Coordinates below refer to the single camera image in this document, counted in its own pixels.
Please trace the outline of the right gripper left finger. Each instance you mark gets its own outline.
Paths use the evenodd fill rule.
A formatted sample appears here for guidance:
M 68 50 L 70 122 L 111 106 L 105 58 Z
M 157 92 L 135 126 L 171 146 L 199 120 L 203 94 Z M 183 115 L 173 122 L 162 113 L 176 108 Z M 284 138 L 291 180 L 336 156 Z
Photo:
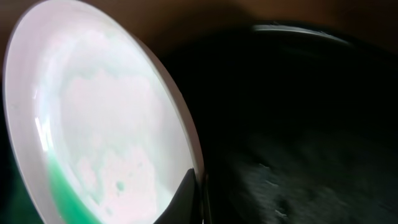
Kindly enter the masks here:
M 187 170 L 169 206 L 154 224 L 199 224 L 199 189 L 193 169 Z

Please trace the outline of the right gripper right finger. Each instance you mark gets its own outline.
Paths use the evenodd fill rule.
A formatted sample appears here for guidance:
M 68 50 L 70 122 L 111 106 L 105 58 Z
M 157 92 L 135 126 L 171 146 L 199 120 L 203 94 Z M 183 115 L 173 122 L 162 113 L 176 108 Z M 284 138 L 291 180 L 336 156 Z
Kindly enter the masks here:
M 212 183 L 210 176 L 207 174 L 203 181 L 203 200 L 202 200 L 202 208 L 203 208 L 203 223 L 204 224 L 217 224 L 216 216 L 214 212 L 214 202 L 215 199 L 212 198 L 214 193 L 212 192 Z

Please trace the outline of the white plate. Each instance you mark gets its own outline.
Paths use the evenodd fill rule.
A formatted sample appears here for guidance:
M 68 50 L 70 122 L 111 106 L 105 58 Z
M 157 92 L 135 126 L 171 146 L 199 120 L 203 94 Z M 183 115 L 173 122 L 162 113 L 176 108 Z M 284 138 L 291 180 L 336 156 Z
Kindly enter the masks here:
M 42 1 L 19 19 L 2 80 L 9 141 L 44 223 L 154 223 L 203 157 L 181 92 L 99 9 Z

